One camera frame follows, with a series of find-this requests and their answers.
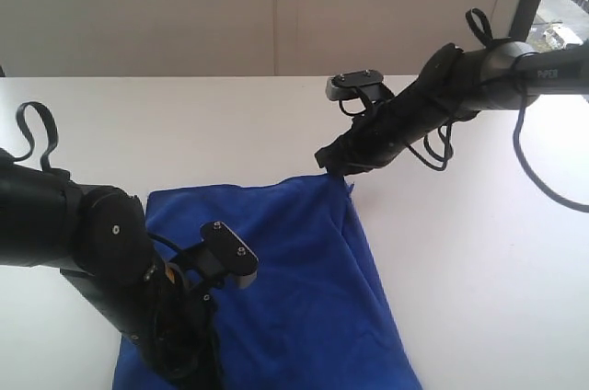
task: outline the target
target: white tabletop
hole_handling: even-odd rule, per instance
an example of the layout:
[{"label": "white tabletop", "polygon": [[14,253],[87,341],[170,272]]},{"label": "white tabletop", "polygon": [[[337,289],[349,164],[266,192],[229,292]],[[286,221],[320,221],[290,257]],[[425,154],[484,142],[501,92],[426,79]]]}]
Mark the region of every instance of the white tabletop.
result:
[{"label": "white tabletop", "polygon": [[[410,80],[387,82],[399,90]],[[34,99],[58,123],[52,162],[75,181],[142,199],[179,186],[266,185],[320,173],[313,154],[349,127],[324,85],[320,77],[0,79],[0,146],[26,149],[14,112]],[[588,116],[580,97],[543,97],[524,134],[546,181],[586,202]],[[514,121],[493,112],[457,125],[445,173],[404,153],[352,179],[400,335],[428,389],[589,382],[589,217],[525,178]],[[0,388],[110,388],[119,335],[57,271],[2,267],[0,297]]]}]

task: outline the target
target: blue cloth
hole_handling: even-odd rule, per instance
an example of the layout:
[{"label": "blue cloth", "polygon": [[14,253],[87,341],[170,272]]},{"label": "blue cloth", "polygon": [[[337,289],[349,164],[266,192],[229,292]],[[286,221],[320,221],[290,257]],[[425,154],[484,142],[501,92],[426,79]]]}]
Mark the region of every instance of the blue cloth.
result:
[{"label": "blue cloth", "polygon": [[[213,291],[227,390],[421,388],[343,179],[159,191],[146,215],[150,231],[181,247],[200,241],[203,223],[221,220],[260,259],[249,288]],[[171,387],[124,340],[112,388]]]}]

